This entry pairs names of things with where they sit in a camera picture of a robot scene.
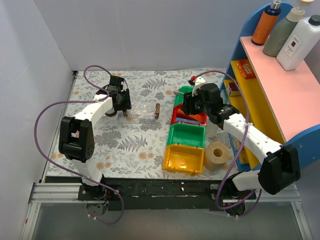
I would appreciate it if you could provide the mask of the clear glass cup brown band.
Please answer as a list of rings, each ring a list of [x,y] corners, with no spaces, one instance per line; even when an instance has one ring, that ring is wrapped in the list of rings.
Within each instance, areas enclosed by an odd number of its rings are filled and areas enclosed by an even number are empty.
[[[117,118],[118,112],[117,112],[117,111],[114,111],[114,112],[112,112],[112,113],[107,113],[107,112],[106,112],[105,115],[106,115],[108,118],[114,119],[114,118]]]

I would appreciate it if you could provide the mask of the clear glass tray brown handles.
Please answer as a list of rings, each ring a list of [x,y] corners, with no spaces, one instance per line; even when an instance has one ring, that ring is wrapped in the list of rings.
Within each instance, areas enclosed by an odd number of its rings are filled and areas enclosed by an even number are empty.
[[[123,111],[123,116],[131,120],[158,120],[160,106],[159,103],[133,103],[131,109]]]

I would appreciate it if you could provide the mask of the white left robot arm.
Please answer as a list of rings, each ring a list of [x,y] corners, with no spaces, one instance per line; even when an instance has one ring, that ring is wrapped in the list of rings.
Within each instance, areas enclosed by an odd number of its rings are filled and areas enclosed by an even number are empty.
[[[118,112],[127,117],[131,108],[126,80],[112,75],[109,84],[96,92],[92,103],[74,116],[61,120],[58,150],[75,165],[82,175],[82,184],[90,187],[89,194],[95,200],[103,199],[107,191],[100,183],[103,174],[92,159],[95,150],[93,128],[102,117],[114,117]]]

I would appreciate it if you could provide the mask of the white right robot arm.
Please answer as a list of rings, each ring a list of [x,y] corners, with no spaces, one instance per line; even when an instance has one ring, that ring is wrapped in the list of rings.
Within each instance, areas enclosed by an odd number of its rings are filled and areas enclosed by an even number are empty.
[[[218,86],[197,79],[192,92],[183,95],[181,110],[186,115],[204,113],[210,122],[244,143],[259,160],[261,168],[233,176],[226,186],[227,195],[237,199],[246,190],[264,190],[275,195],[301,177],[298,150],[291,144],[283,146],[267,137],[239,110],[225,104]]]

